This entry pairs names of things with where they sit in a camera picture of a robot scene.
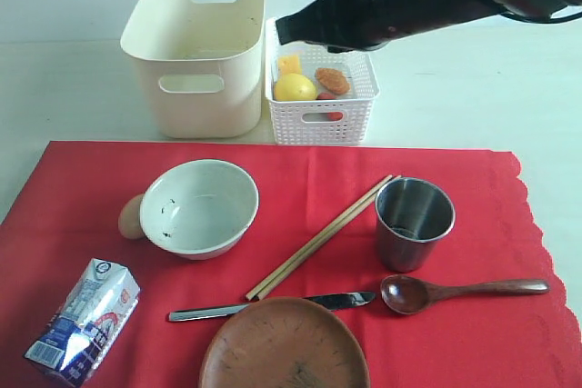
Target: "spoon handle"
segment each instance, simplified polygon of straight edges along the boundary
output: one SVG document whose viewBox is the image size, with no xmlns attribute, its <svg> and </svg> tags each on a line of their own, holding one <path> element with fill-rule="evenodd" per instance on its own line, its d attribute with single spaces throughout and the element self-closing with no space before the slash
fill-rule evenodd
<svg viewBox="0 0 582 388">
<path fill-rule="evenodd" d="M 511 279 L 464 286 L 437 287 L 434 293 L 436 300 L 444 300 L 470 293 L 521 295 L 543 294 L 549 290 L 549 284 L 542 279 Z"/>
</svg>

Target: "butter knife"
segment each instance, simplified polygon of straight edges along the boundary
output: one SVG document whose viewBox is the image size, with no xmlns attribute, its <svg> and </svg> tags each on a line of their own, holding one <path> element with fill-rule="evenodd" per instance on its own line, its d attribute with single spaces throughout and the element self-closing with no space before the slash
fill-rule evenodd
<svg viewBox="0 0 582 388">
<path fill-rule="evenodd" d="M 376 298 L 376 294 L 371 291 L 354 292 L 354 293 L 338 293 L 338 294 L 323 294 L 314 295 L 311 297 L 304 297 L 311 302 L 321 304 L 329 311 L 337 311 L 340 309 L 357 308 L 372 302 Z M 190 320 L 201 320 L 204 318 L 226 317 L 234 313 L 238 313 L 245 309 L 252 303 L 229 304 L 226 306 L 212 306 L 209 308 L 200 309 L 185 309 L 181 311 L 174 311 L 169 313 L 167 319 L 169 322 L 188 322 Z"/>
</svg>

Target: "white plastic bin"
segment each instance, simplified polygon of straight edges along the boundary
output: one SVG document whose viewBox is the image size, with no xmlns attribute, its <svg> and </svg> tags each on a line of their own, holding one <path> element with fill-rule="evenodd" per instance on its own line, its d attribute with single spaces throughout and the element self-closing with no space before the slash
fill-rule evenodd
<svg viewBox="0 0 582 388">
<path fill-rule="evenodd" d="M 265 0 L 139 0 L 121 37 L 157 127 L 244 134 L 261 116 Z"/>
<path fill-rule="evenodd" d="M 350 91 L 333 101 L 278 102 L 273 85 L 279 72 L 276 60 L 280 55 L 297 54 L 303 74 L 326 91 L 316 80 L 318 67 L 341 71 L 350 83 Z M 372 61 L 363 52 L 330 54 L 319 45 L 292 43 L 280 45 L 275 19 L 266 21 L 266 100 L 278 144 L 358 145 L 365 136 L 372 107 L 380 90 Z M 341 120 L 330 121 L 326 113 L 342 113 Z"/>
</svg>

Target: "wooden plate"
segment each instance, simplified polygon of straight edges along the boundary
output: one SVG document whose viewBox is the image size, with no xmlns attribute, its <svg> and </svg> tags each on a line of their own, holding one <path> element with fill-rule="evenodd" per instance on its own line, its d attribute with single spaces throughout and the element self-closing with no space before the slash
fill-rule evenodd
<svg viewBox="0 0 582 388">
<path fill-rule="evenodd" d="M 252 303 L 206 351 L 200 388 L 369 388 L 356 338 L 331 312 L 295 297 Z"/>
</svg>

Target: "table surface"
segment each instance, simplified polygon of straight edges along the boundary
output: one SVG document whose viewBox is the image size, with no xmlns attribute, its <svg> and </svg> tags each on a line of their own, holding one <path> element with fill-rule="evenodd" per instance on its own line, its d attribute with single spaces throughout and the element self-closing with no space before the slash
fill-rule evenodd
<svg viewBox="0 0 582 388">
<path fill-rule="evenodd" d="M 544 246 L 582 317 L 582 22 L 457 26 L 371 54 L 362 145 L 512 151 Z M 51 140 L 167 141 L 118 41 L 0 45 L 0 218 Z M 227 143 L 272 144 L 268 107 Z"/>
</svg>

